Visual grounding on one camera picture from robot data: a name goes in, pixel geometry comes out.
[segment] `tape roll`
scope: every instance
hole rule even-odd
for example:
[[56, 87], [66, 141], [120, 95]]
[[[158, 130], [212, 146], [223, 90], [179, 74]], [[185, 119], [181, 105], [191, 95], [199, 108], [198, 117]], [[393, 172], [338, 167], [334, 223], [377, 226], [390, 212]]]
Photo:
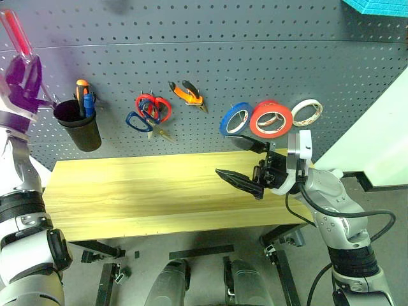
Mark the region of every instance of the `tape roll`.
[[[232, 118], [235, 115], [237, 115], [239, 112], [244, 113], [244, 117], [242, 118], [241, 123], [233, 129], [228, 129], [228, 124], [230, 124]], [[243, 131], [248, 126], [249, 118], [251, 118], [251, 115], [252, 115], [252, 106], [249, 105], [248, 103], [241, 102], [241, 103], [234, 105], [227, 112], [224, 118], [222, 118], [221, 123], [219, 125], [219, 132], [224, 136], [228, 136], [228, 135], [237, 134]]]
[[[251, 121], [249, 123], [249, 127], [251, 131], [259, 137], [262, 138], [276, 138], [286, 134], [292, 126], [293, 117], [291, 110], [288, 109], [286, 106], [279, 104], [274, 100], [264, 101], [265, 103], [260, 103], [259, 107], [256, 107], [252, 113]], [[267, 131], [265, 129], [261, 129], [262, 127], [259, 126], [259, 120], [262, 116], [274, 113], [282, 117], [282, 125], [277, 129]]]
[[[295, 116], [296, 114], [302, 109], [305, 108], [306, 106], [312, 105], [315, 109], [316, 112], [308, 119], [302, 120], [302, 121], [295, 121]], [[321, 115], [323, 111], [323, 106], [320, 104], [318, 100], [315, 99], [307, 99], [303, 100], [299, 104], [297, 104], [293, 109], [292, 109], [292, 117], [293, 117], [293, 125], [294, 126], [308, 126], [309, 124], [312, 124], [315, 122]]]
[[[264, 100], [260, 102], [258, 105], [255, 106], [254, 112], [257, 108], [262, 107], [265, 104], [271, 103], [271, 102], [276, 102], [275, 100]], [[258, 126], [270, 126], [271, 124], [277, 122], [278, 120], [282, 120], [282, 118], [276, 116], [276, 114], [269, 120], [264, 121], [264, 122], [258, 122]]]

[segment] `blue-handled scissors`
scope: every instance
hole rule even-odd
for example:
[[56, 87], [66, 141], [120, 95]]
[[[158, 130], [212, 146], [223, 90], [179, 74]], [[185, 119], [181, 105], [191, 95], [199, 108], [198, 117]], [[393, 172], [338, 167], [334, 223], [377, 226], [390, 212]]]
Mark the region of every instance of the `blue-handled scissors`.
[[[144, 132], [144, 133], [149, 133], [149, 132], [156, 132], [157, 134], [159, 134], [160, 136], [162, 136], [164, 139], [167, 139], [170, 142], [174, 142], [174, 139], [162, 128], [160, 128], [158, 126], [158, 124], [160, 123], [160, 115], [157, 116], [157, 118], [153, 118], [152, 116], [149, 115], [149, 113], [147, 113], [147, 111], [144, 109], [144, 105], [146, 105], [148, 102], [141, 104], [140, 105], [140, 110], [142, 112], [142, 114], [144, 114], [145, 118], [143, 118], [142, 116], [140, 116], [138, 113], [136, 112], [130, 112], [127, 117], [126, 117], [126, 124], [128, 126], [130, 126], [131, 128], [139, 131], [139, 132]], [[152, 105], [153, 107], [153, 111], [154, 113], [158, 113], [158, 109], [156, 108], [156, 106]], [[137, 117], [140, 121], [142, 121], [142, 123], [146, 126], [145, 129], [141, 129], [139, 127], [134, 126], [130, 121], [133, 117]]]

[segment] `black pen cup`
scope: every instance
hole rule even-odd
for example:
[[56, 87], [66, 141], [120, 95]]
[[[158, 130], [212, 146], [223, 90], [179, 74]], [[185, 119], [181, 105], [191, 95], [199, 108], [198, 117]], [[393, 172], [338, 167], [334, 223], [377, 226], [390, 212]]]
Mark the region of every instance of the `black pen cup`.
[[88, 118], [81, 118], [77, 100], [59, 103], [55, 107], [54, 117], [81, 151], [90, 152], [101, 146], [101, 135], [96, 124], [96, 112]]

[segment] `pegboard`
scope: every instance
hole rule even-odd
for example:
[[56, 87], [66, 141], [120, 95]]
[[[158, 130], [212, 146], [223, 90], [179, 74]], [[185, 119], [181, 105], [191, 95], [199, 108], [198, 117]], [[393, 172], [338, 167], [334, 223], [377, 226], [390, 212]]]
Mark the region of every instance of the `pegboard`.
[[[289, 108], [318, 99], [323, 116], [308, 126], [318, 159], [361, 117], [407, 65], [406, 18], [360, 15], [336, 1], [3, 1], [22, 20], [43, 63], [43, 79], [61, 100], [85, 78], [96, 105], [102, 146], [79, 151], [52, 111], [29, 130], [31, 152], [52, 169], [59, 159], [236, 150], [219, 133], [230, 103], [276, 99]], [[0, 69], [15, 54], [0, 35]], [[209, 114], [168, 87], [190, 80]], [[148, 140], [126, 125], [140, 91], [173, 106], [162, 128], [176, 139]], [[302, 117], [310, 113], [304, 111]], [[245, 135], [252, 136], [247, 129]], [[286, 147], [287, 136], [274, 138]]]

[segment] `orange pliers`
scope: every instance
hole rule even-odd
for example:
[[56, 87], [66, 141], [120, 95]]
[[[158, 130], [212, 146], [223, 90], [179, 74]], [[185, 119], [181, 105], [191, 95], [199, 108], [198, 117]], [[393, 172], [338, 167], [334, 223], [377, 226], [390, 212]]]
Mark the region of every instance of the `orange pliers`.
[[186, 80], [184, 80], [182, 84], [187, 89], [188, 93], [184, 92], [180, 87], [177, 87], [175, 82], [168, 82], [171, 91], [174, 92], [178, 97], [185, 100], [187, 105], [195, 105], [203, 112], [208, 113], [208, 110], [203, 102], [203, 96], [200, 96], [197, 88], [195, 88], [192, 83]]

